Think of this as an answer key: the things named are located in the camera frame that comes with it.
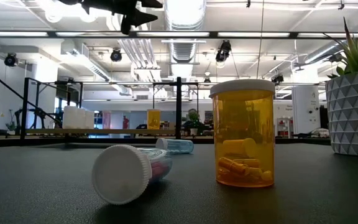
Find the table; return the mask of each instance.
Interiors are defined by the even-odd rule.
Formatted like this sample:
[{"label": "table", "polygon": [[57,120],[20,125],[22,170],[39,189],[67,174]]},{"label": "table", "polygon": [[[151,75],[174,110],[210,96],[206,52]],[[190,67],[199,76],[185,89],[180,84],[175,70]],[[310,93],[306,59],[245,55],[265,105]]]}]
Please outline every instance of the table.
[{"label": "table", "polygon": [[0,148],[0,223],[358,223],[358,157],[329,146],[277,144],[275,185],[242,189],[217,183],[213,145],[196,145],[123,206],[92,188],[100,152]]}]

